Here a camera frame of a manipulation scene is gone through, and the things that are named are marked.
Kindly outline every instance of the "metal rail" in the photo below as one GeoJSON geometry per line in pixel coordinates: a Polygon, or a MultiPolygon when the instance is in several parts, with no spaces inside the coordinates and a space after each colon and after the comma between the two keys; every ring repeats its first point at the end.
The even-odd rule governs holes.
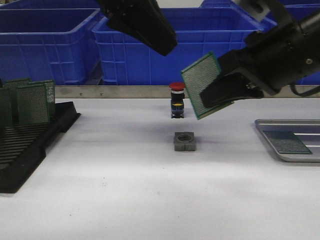
{"type": "MultiPolygon", "coordinates": [[[[305,92],[314,85],[297,85],[299,92],[305,92]]],[[[55,97],[57,99],[169,99],[170,88],[164,85],[151,86],[55,86],[55,97]]],[[[277,95],[270,96],[265,93],[266,98],[299,98],[293,94],[289,86],[283,87],[277,95]]],[[[319,98],[320,93],[309,98],[319,98]]]]}

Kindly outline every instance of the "red button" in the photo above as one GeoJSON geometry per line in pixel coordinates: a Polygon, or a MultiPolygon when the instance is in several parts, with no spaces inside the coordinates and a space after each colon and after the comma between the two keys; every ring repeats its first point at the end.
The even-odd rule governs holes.
{"type": "Polygon", "coordinates": [[[183,82],[173,82],[170,83],[169,87],[173,90],[173,91],[183,91],[186,87],[186,85],[183,82]]]}

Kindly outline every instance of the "blue storage crate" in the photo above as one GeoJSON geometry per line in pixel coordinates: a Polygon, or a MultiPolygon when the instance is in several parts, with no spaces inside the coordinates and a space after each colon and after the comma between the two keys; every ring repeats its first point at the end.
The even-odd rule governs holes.
{"type": "MultiPolygon", "coordinates": [[[[291,5],[285,7],[287,11],[298,21],[320,9],[320,5],[291,5]]],[[[275,20],[273,15],[269,13],[268,18],[275,20]]]]}
{"type": "MultiPolygon", "coordinates": [[[[320,0],[278,0],[283,5],[320,5],[320,0]]],[[[202,8],[212,8],[217,6],[227,6],[232,2],[231,0],[204,0],[201,4],[202,8]]]]}
{"type": "Polygon", "coordinates": [[[114,31],[102,19],[94,28],[106,85],[168,85],[182,81],[180,72],[209,51],[219,57],[245,46],[259,26],[230,7],[165,8],[178,45],[162,56],[138,40],[114,31]]]}
{"type": "Polygon", "coordinates": [[[0,78],[81,85],[99,62],[98,9],[0,10],[0,78]]]}
{"type": "Polygon", "coordinates": [[[98,9],[95,0],[17,0],[0,6],[0,9],[98,9]]]}

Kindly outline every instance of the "silver tray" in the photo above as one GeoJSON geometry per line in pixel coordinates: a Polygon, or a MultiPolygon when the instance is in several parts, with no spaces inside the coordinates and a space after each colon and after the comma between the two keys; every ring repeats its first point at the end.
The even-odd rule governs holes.
{"type": "Polygon", "coordinates": [[[258,119],[255,125],[282,160],[320,163],[320,120],[258,119]]]}

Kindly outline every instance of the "white table surface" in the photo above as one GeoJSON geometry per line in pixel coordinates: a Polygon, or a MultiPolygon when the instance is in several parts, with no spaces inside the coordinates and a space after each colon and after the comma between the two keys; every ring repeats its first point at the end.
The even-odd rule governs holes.
{"type": "Polygon", "coordinates": [[[279,160],[256,119],[320,119],[319,99],[242,100],[196,120],[169,99],[59,99],[81,117],[20,190],[0,240],[319,240],[320,164],[279,160]],[[195,152],[174,151],[194,132],[195,152]]]}
{"type": "Polygon", "coordinates": [[[156,0],[160,8],[197,8],[204,0],[156,0]]]}

